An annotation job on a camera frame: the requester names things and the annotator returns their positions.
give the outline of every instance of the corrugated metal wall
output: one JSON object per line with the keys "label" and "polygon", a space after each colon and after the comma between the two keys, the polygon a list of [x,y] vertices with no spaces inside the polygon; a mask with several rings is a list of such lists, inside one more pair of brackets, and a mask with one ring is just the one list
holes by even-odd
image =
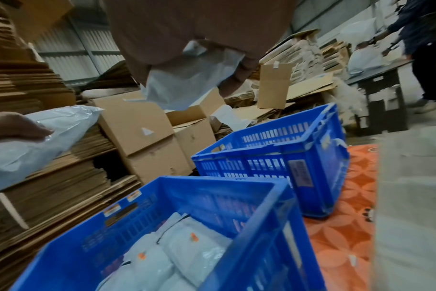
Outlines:
{"label": "corrugated metal wall", "polygon": [[124,58],[109,27],[64,19],[38,39],[39,55],[67,85],[84,84]]}

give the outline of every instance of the dark jacket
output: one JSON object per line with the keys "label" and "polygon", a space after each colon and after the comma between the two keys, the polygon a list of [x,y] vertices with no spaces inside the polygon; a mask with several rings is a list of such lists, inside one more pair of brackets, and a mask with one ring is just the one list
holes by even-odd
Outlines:
{"label": "dark jacket", "polygon": [[389,25],[390,32],[402,29],[400,37],[405,53],[413,54],[418,47],[436,41],[436,0],[408,0],[399,19]]}

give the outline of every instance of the white strap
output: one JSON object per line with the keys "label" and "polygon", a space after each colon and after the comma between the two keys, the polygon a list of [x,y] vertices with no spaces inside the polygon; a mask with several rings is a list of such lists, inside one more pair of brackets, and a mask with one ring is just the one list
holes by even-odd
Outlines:
{"label": "white strap", "polygon": [[0,201],[6,208],[6,210],[11,214],[12,218],[25,230],[30,229],[28,224],[23,220],[20,214],[17,212],[17,209],[12,205],[10,200],[4,193],[0,193]]}

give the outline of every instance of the table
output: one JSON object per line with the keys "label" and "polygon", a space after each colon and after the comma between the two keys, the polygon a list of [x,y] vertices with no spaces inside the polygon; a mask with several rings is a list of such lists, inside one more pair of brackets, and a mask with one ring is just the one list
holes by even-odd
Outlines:
{"label": "table", "polygon": [[[362,89],[367,97],[369,116],[356,116],[362,135],[408,130],[398,68],[409,63],[411,61],[397,60],[388,66],[367,70],[345,81],[349,86]],[[395,89],[397,95],[397,100],[392,107],[387,106],[388,103],[384,100],[373,101],[370,98],[371,95],[386,88]]]}
{"label": "table", "polygon": [[379,145],[373,290],[436,291],[436,127]]}

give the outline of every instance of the orange patterned floor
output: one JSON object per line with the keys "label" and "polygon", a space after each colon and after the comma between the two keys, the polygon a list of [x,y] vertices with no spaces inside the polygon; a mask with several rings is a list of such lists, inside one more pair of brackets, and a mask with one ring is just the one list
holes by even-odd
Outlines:
{"label": "orange patterned floor", "polygon": [[328,291],[369,290],[378,153],[375,145],[348,150],[351,163],[333,214],[305,219]]}

